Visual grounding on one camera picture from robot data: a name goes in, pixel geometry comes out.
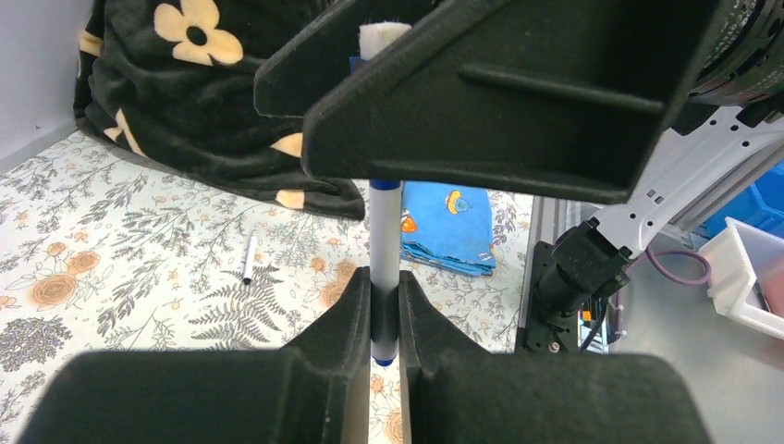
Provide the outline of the white pen four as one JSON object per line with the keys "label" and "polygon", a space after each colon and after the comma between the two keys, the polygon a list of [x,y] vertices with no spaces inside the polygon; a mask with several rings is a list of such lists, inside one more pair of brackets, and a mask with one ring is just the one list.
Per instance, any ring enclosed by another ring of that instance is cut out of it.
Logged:
{"label": "white pen four", "polygon": [[381,366],[398,355],[401,183],[372,179],[369,190],[371,356]]}

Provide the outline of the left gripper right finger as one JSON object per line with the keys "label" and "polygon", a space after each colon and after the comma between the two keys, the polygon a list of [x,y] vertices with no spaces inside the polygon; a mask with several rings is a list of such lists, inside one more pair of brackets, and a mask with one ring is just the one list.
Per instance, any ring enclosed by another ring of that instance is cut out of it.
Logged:
{"label": "left gripper right finger", "polygon": [[408,443],[707,443],[675,369],[650,355],[492,353],[402,272],[399,361]]}

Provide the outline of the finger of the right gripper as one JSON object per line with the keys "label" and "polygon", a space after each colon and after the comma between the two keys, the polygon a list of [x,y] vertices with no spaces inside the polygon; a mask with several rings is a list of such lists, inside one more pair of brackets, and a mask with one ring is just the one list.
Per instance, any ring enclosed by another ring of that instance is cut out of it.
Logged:
{"label": "finger of the right gripper", "polygon": [[429,0],[334,1],[257,69],[255,110],[267,117],[303,117],[349,73],[360,51],[360,26],[414,24],[439,3]]}
{"label": "finger of the right gripper", "polygon": [[447,1],[306,114],[304,169],[627,202],[717,1]]}

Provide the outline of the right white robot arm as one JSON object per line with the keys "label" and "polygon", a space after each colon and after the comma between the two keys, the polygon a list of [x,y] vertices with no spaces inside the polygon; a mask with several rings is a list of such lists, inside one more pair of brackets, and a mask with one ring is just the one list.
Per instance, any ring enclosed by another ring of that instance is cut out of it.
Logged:
{"label": "right white robot arm", "polygon": [[314,176],[370,182],[371,343],[401,351],[413,181],[597,203],[530,264],[523,346],[627,282],[666,223],[783,134],[779,1],[339,1],[258,68]]}

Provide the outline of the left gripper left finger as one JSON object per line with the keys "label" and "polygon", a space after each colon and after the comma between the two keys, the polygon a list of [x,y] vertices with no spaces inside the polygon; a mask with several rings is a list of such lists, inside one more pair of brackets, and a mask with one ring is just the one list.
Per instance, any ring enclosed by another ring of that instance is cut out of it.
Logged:
{"label": "left gripper left finger", "polygon": [[370,277],[285,346],[93,351],[65,365],[23,443],[364,443]]}

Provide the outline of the white pen five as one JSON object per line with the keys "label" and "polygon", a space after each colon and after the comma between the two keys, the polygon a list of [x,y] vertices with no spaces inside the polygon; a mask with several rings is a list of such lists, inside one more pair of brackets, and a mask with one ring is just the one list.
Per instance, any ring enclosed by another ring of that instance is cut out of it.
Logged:
{"label": "white pen five", "polygon": [[253,282],[253,264],[255,260],[255,247],[257,242],[256,231],[252,230],[246,244],[244,262],[242,268],[241,283],[250,286]]}

